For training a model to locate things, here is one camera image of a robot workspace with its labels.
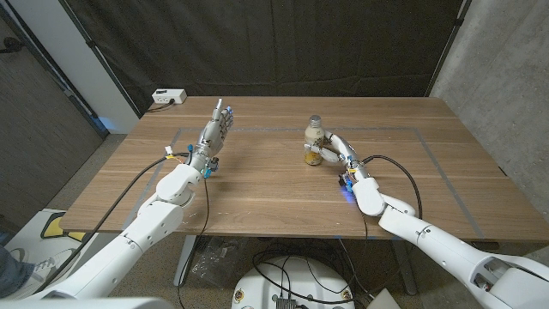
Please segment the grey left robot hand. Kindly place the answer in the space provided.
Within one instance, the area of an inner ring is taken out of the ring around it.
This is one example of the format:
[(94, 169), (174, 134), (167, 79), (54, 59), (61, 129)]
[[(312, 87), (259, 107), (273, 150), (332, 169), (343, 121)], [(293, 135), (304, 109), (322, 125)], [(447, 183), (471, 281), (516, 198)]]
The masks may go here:
[(223, 106), (223, 99), (219, 98), (212, 118), (202, 129), (192, 153), (186, 164), (194, 167), (198, 172), (207, 169), (216, 170), (218, 159), (216, 155), (223, 148), (223, 142), (233, 122), (233, 110), (230, 106)]

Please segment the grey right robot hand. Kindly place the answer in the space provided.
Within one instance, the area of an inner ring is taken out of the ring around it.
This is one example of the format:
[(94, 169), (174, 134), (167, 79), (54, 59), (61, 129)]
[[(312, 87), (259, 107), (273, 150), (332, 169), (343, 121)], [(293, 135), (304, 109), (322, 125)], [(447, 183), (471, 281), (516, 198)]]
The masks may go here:
[(330, 148), (316, 146), (312, 142), (306, 142), (304, 148), (306, 151), (319, 154), (326, 161), (341, 163), (347, 170), (351, 170), (357, 181), (370, 177), (365, 164), (359, 160), (354, 148), (345, 139), (326, 131), (324, 140)]

